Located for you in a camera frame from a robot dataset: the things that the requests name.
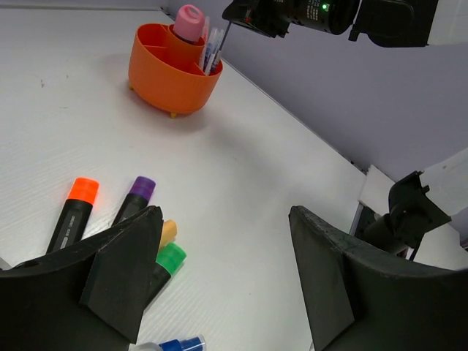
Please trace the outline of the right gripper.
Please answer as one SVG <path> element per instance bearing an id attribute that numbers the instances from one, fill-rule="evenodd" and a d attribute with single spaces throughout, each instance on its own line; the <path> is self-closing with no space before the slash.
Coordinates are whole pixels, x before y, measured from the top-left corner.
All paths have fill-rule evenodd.
<path id="1" fill-rule="evenodd" d="M 237 0 L 222 18 L 266 37 L 285 37 L 290 25 L 325 33 L 343 34 L 353 23 L 356 0 Z"/>

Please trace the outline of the pink gel pen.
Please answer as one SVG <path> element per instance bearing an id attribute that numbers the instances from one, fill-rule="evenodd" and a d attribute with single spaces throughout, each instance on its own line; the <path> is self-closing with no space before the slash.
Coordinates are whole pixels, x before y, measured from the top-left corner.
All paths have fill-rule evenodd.
<path id="1" fill-rule="evenodd" d="M 204 46 L 199 58 L 199 68 L 204 71 L 205 70 L 205 53 L 207 44 L 209 42 L 209 34 L 210 34 L 210 18 L 205 16 L 205 23 L 203 26 L 201 38 L 204 40 Z"/>

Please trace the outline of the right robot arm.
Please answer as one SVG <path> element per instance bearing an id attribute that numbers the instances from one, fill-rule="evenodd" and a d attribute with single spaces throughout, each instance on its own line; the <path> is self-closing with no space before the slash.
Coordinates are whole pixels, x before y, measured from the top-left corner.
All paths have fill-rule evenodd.
<path id="1" fill-rule="evenodd" d="M 467 41 L 464 0 L 232 1 L 223 19 L 266 37 L 285 37 L 291 25 L 332 35 L 365 34 L 382 48 L 423 48 Z"/>

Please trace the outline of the blue gel pen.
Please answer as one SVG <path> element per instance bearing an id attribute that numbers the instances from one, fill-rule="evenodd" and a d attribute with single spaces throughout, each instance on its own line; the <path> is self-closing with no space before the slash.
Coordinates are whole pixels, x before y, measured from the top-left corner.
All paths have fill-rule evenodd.
<path id="1" fill-rule="evenodd" d="M 204 55 L 204 60 L 203 60 L 203 71 L 205 75 L 208 74 L 208 62 L 210 60 L 210 57 L 214 49 L 216 48 L 218 38 L 219 38 L 219 30 L 218 28 L 213 28 L 208 38 L 208 43 L 206 45 L 205 55 Z"/>
<path id="2" fill-rule="evenodd" d="M 207 74 L 207 75 L 209 75 L 210 72 L 211 72 L 211 67 L 212 67 L 212 65 L 213 65 L 215 56 L 216 56 L 217 51 L 218 51 L 218 49 L 219 49 L 219 45 L 220 45 L 220 43 L 221 43 L 221 41 L 222 41 L 223 32 L 224 32 L 224 29 L 219 29 L 219 38 L 218 38 L 218 42 L 217 42 L 216 48 L 214 49 L 214 51 L 213 51 L 213 53 L 212 53 L 212 55 L 211 55 L 211 57 L 210 57 L 210 60 L 209 60 L 209 62 L 208 62 L 208 74 Z"/>

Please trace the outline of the blue grip ballpoint pen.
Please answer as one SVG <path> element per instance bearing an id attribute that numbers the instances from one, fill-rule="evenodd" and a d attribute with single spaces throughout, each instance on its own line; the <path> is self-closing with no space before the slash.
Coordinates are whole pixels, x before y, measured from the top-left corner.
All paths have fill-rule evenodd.
<path id="1" fill-rule="evenodd" d="M 217 61 L 219 61 L 220 58 L 221 58 L 221 52 L 222 52 L 222 49 L 223 49 L 223 47 L 224 47 L 224 43 L 225 43 L 225 41 L 226 41 L 226 39 L 227 39 L 227 34 L 228 34 L 229 30 L 230 30 L 231 25 L 232 25 L 232 22 L 230 21 L 230 22 L 227 24 L 227 28 L 226 28 L 226 29 L 224 30 L 224 32 L 223 32 L 222 41 L 221 41 L 221 43 L 220 43 L 220 45 L 219 45 L 219 49 L 218 49 L 217 54 L 216 54 L 216 60 L 217 60 Z"/>

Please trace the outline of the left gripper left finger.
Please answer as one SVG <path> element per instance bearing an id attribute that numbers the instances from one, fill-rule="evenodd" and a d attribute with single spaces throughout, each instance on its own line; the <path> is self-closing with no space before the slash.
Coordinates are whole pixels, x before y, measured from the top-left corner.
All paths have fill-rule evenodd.
<path id="1" fill-rule="evenodd" d="M 10 271 L 13 344 L 137 341 L 162 234 L 151 205 L 76 244 Z"/>

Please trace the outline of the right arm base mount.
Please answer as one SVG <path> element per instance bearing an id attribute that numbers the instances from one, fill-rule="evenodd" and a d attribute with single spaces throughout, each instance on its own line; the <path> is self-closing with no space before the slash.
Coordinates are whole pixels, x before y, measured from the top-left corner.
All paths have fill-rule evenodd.
<path id="1" fill-rule="evenodd" d="M 393 237 L 389 216 L 380 216 L 362 203 L 358 205 L 350 235 L 384 252 L 404 259 L 407 257 L 409 248 Z"/>

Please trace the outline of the blue cap glue bottle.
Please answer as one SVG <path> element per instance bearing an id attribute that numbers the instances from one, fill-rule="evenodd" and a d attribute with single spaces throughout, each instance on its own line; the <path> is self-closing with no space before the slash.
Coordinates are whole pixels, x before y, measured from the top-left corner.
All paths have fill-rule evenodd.
<path id="1" fill-rule="evenodd" d="M 146 342 L 129 348 L 129 351 L 206 351 L 206 341 L 202 335 L 188 339 L 173 339 L 157 344 Z"/>

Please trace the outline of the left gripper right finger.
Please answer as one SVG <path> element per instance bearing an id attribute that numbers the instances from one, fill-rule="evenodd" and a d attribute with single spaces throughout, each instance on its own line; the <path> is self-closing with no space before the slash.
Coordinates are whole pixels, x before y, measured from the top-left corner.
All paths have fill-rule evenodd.
<path id="1" fill-rule="evenodd" d="M 445 350 L 435 268 L 376 249 L 303 206 L 289 220 L 316 350 Z"/>

